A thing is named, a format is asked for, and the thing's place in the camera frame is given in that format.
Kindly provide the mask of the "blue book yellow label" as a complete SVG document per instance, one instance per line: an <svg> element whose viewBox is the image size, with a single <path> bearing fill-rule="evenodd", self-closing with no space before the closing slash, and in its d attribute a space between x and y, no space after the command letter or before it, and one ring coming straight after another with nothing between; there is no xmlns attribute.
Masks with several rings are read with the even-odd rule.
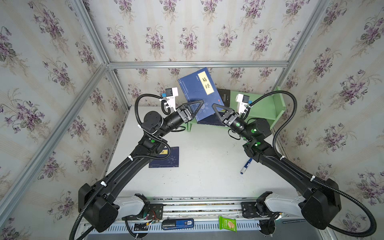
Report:
<svg viewBox="0 0 384 240"><path fill-rule="evenodd" d="M203 68L185 77L179 78L178 83L187 102L204 101L204 104L195 117L197 122L215 114L214 109L212 108L213 104L224 105L208 68Z"/></svg>

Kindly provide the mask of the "black cover book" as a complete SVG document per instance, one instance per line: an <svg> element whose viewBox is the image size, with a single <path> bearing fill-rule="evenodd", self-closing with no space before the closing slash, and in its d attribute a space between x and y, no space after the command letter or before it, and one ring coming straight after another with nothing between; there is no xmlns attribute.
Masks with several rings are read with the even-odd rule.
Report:
<svg viewBox="0 0 384 240"><path fill-rule="evenodd" d="M217 89L218 93L223 101L224 106L230 107L231 91L226 89Z"/></svg>

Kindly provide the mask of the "dark blue thick book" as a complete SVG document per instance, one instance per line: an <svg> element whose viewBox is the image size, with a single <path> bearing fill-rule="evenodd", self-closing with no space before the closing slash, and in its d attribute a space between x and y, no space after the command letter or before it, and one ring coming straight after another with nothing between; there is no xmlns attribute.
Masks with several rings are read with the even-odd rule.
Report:
<svg viewBox="0 0 384 240"><path fill-rule="evenodd" d="M209 126L216 126L216 127L224 127L225 125L215 116L210 116L208 118L205 118L203 120L200 120L197 122L197 124L200 125L209 125Z"/></svg>

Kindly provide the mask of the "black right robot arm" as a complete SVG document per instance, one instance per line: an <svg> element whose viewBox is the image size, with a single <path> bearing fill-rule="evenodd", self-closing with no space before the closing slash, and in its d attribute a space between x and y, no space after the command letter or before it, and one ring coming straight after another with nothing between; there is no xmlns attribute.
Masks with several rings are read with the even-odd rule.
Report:
<svg viewBox="0 0 384 240"><path fill-rule="evenodd" d="M338 184L333 180L327 179L324 181L317 176L309 174L278 152L276 147L277 137L297 112L298 103L296 97L287 91L273 91L253 101L247 108L251 109L258 102L276 94L289 96L293 101L294 107L289 118L274 133L271 144L264 140L271 135L269 123L266 119L257 119L247 124L240 114L231 108L218 104L213 104L212 107L221 123L247 141L243 148L249 158L268 167L300 192L302 197L304 197L304 201L299 203L298 207L309 224L319 230L330 228L338 233L355 238L365 238L373 235L377 230L377 221L366 206L349 194L339 190ZM340 197L348 199L365 212L370 221L370 226L367 230L363 232L350 232L331 224L331 221L342 209Z"/></svg>

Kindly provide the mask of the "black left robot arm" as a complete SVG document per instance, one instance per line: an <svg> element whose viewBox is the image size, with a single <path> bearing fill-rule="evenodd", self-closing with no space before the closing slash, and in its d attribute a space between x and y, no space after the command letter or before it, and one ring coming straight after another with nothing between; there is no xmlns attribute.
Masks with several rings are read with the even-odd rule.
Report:
<svg viewBox="0 0 384 240"><path fill-rule="evenodd" d="M86 219L91 227L79 237L80 240L84 239L92 230L101 233L114 223L120 208L114 202L123 188L149 162L166 159L166 157L160 157L161 151L170 147L168 142L163 139L164 136L182 124L193 120L204 104L202 100L182 104L165 118L158 112L151 111L141 120L138 109L139 102L146 97L163 101L160 96L154 94L142 94L137 97L134 111L139 127L143 130L143 137L131 154L109 174L92 186L84 184L79 189L79 215L70 232L69 238L71 240L76 239L76 232L82 219Z"/></svg>

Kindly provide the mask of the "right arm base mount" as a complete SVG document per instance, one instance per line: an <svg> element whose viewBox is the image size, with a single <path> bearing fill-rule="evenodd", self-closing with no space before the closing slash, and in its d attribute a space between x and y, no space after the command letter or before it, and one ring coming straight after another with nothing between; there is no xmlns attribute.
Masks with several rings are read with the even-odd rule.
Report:
<svg viewBox="0 0 384 240"><path fill-rule="evenodd" d="M272 218L274 215L280 216L278 212L272 212L266 204L267 197L273 192L266 191L260 195L256 201L253 202L241 202L242 216L245 219L254 218Z"/></svg>

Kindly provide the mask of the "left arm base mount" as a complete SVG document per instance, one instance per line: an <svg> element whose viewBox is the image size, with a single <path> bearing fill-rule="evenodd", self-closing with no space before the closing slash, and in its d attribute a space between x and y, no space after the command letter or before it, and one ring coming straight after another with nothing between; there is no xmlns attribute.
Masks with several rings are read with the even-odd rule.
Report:
<svg viewBox="0 0 384 240"><path fill-rule="evenodd" d="M122 217L122 219L128 221L159 221L163 218L163 211L163 204L149 204L144 206L143 210L138 215L129 215Z"/></svg>

